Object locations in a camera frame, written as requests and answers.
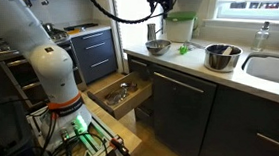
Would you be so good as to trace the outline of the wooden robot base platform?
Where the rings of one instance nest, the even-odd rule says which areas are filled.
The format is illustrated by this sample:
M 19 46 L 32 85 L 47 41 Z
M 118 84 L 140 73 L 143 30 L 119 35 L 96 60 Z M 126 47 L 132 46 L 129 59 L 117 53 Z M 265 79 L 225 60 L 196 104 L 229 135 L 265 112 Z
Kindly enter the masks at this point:
M 84 105 L 81 93 L 27 116 L 42 156 L 130 156 L 124 139 Z

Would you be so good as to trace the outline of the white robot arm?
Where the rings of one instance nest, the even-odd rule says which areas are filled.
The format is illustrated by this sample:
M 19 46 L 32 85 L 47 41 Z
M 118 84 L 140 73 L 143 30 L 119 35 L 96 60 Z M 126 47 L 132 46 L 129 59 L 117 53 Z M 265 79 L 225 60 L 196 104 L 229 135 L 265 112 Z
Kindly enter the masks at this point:
M 74 121 L 86 130 L 92 116 L 75 82 L 73 60 L 52 41 L 23 0 L 0 0 L 0 37 L 27 59 L 49 98 L 42 135 L 58 139 L 62 129 L 72 130 Z

